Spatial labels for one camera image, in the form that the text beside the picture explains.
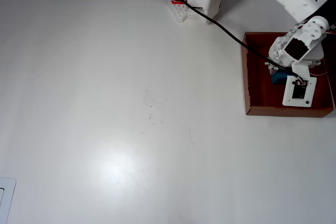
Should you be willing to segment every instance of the electrical cable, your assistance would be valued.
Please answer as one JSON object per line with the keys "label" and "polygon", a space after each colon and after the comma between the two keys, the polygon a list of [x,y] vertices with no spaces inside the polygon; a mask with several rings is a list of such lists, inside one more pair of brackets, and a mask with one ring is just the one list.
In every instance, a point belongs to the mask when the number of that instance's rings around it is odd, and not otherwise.
{"label": "electrical cable", "polygon": [[239,43],[240,45],[242,45],[243,47],[245,47],[247,50],[253,52],[254,54],[256,54],[257,56],[261,57],[263,60],[267,61],[268,63],[272,64],[273,66],[282,69],[283,71],[289,73],[292,76],[295,76],[296,78],[299,79],[299,81],[301,83],[303,83],[303,80],[301,77],[299,77],[298,74],[294,73],[293,71],[284,68],[283,66],[277,64],[276,62],[272,61],[271,59],[263,56],[261,53],[259,53],[257,50],[255,50],[254,48],[248,46],[247,44],[245,44],[244,42],[240,41],[237,37],[235,37],[232,33],[230,33],[224,26],[222,26],[220,23],[218,23],[217,21],[213,20],[212,18],[206,16],[205,14],[201,13],[199,10],[197,10],[195,7],[191,6],[190,4],[187,3],[187,1],[184,1],[184,4],[189,7],[191,10],[193,10],[194,12],[196,12],[197,14],[201,15],[202,17],[204,17],[205,19],[209,20],[210,22],[214,23],[215,25],[217,25],[220,29],[222,29],[227,35],[229,35],[234,41],[236,41],[237,43]]}
{"label": "electrical cable", "polygon": [[330,30],[328,30],[328,31],[327,31],[327,34],[336,35],[336,33],[335,33],[335,32],[333,32],[333,31],[330,31]]}
{"label": "electrical cable", "polygon": [[326,73],[323,73],[323,74],[313,74],[313,73],[311,73],[311,75],[312,76],[324,76],[325,74],[327,74],[328,72],[326,72]]}

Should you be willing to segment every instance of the red wire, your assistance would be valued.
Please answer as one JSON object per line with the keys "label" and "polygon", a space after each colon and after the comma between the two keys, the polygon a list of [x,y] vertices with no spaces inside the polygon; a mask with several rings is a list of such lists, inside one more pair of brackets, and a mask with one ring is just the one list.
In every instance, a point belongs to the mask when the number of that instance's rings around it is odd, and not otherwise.
{"label": "red wire", "polygon": [[336,35],[333,31],[328,30],[327,32]]}

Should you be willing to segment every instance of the black wire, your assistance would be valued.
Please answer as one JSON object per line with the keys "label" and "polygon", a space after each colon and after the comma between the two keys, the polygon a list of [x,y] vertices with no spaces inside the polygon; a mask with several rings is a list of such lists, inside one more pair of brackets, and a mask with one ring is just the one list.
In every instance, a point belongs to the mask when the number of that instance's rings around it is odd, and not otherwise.
{"label": "black wire", "polygon": [[218,23],[217,21],[213,20],[212,18],[209,18],[208,16],[206,16],[205,14],[201,13],[199,10],[197,10],[195,7],[191,6],[190,4],[187,3],[187,1],[184,1],[184,4],[186,6],[188,6],[191,10],[193,10],[194,12],[198,13],[199,15],[201,15],[202,17],[206,18],[207,20],[211,21],[212,23],[214,23],[215,25],[217,25],[220,29],[222,29],[224,32],[226,32],[228,34],[228,36],[230,36],[233,40],[235,40],[237,43],[241,44],[243,47],[245,47],[247,50],[253,52],[254,54],[256,54],[257,56],[263,58],[265,61],[267,61],[268,63],[278,67],[279,69],[284,70],[285,72],[291,74],[292,76],[297,77],[300,81],[301,78],[298,76],[298,74],[294,73],[293,71],[284,68],[283,66],[277,64],[276,62],[272,61],[271,59],[263,56],[261,53],[259,53],[256,49],[250,47],[249,45],[245,44],[244,42],[240,41],[237,37],[235,37],[232,33],[230,33],[224,26],[222,26],[220,23]]}

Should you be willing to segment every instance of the blue object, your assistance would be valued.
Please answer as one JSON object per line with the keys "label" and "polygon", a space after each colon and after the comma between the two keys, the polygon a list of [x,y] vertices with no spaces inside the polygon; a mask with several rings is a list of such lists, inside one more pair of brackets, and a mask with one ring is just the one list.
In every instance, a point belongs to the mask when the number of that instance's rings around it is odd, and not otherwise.
{"label": "blue object", "polygon": [[277,72],[275,75],[272,76],[272,84],[286,84],[287,82],[287,76],[290,74],[282,71]]}

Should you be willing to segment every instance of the white robotic arm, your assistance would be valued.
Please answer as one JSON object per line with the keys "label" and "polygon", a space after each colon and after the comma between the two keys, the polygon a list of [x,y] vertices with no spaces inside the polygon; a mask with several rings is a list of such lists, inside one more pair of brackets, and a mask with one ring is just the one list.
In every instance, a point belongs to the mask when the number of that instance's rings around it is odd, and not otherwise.
{"label": "white robotic arm", "polygon": [[[203,13],[213,17],[218,13],[221,0],[187,0],[194,7],[201,7]],[[319,65],[323,58],[321,42],[330,25],[336,20],[330,16],[328,5],[335,0],[276,0],[299,22],[285,36],[279,37],[269,51],[269,58],[283,67],[292,67],[294,73],[304,78],[304,84],[294,76],[287,77],[283,105],[310,107],[317,79],[310,77],[309,68]],[[269,65],[271,74],[278,70]],[[305,85],[300,98],[293,95],[296,85]]]}

